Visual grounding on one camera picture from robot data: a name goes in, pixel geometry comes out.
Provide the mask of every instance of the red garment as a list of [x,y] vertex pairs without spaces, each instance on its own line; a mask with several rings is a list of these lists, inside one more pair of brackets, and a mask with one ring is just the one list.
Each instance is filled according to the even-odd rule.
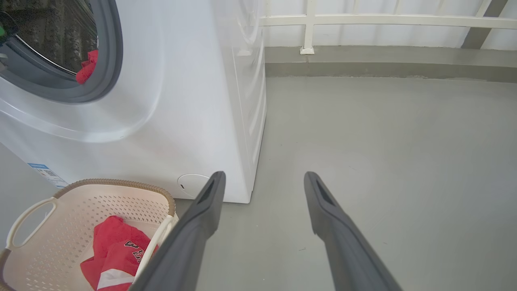
[[88,61],[82,62],[83,67],[75,76],[77,83],[84,84],[90,78],[95,70],[97,64],[97,58],[99,57],[99,50],[91,51],[88,53]]
[[83,275],[93,290],[126,291],[149,242],[122,218],[108,217],[94,228],[94,256],[81,263]]

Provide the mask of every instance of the basket rim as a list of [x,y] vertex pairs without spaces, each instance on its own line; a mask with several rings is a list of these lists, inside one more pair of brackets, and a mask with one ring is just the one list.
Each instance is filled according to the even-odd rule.
[[142,190],[148,190],[152,192],[156,192],[158,194],[161,194],[163,197],[167,199],[167,202],[169,203],[169,212],[168,215],[174,216],[176,213],[176,203],[174,202],[174,198],[172,198],[172,195],[165,189],[153,186],[146,183],[140,183],[140,182],[133,182],[133,181],[127,181],[127,180],[116,180],[116,179],[85,179],[81,181],[77,181],[75,183],[72,183],[61,190],[59,190],[56,194],[54,194],[54,198],[59,199],[66,193],[70,192],[71,190],[85,186],[85,185],[112,185],[112,186],[124,186],[124,187],[131,187],[131,188],[137,188]]

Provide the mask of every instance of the laundry basket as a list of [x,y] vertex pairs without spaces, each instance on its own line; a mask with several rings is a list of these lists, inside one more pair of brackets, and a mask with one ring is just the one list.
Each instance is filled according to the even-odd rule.
[[[52,210],[21,244],[13,242],[22,222],[43,205]],[[88,179],[73,183],[52,198],[27,209],[13,224],[0,252],[0,291],[92,290],[80,263],[93,256],[94,227],[117,215],[151,238],[148,249],[160,245],[177,223],[174,199],[164,189],[143,183]],[[137,276],[152,252],[146,252]]]

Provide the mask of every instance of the white railing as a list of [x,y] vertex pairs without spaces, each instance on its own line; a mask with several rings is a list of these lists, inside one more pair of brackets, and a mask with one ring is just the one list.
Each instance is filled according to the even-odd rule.
[[446,0],[440,0],[435,15],[400,14],[401,3],[410,0],[397,0],[393,14],[358,14],[360,0],[354,0],[353,13],[316,14],[316,0],[306,1],[306,14],[265,16],[260,21],[261,26],[305,25],[303,47],[300,50],[301,54],[314,54],[314,48],[312,47],[314,26],[321,24],[406,24],[517,30],[517,19],[483,17],[492,0],[483,0],[476,16],[443,15],[443,7]]

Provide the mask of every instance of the sticker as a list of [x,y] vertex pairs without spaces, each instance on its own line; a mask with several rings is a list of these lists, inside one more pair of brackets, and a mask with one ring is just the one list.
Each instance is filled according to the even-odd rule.
[[68,183],[65,180],[61,179],[56,173],[52,172],[47,166],[42,164],[31,164],[28,163],[33,169],[35,169],[38,173],[40,173],[45,179],[54,184],[54,186],[58,188],[64,188],[68,186]]

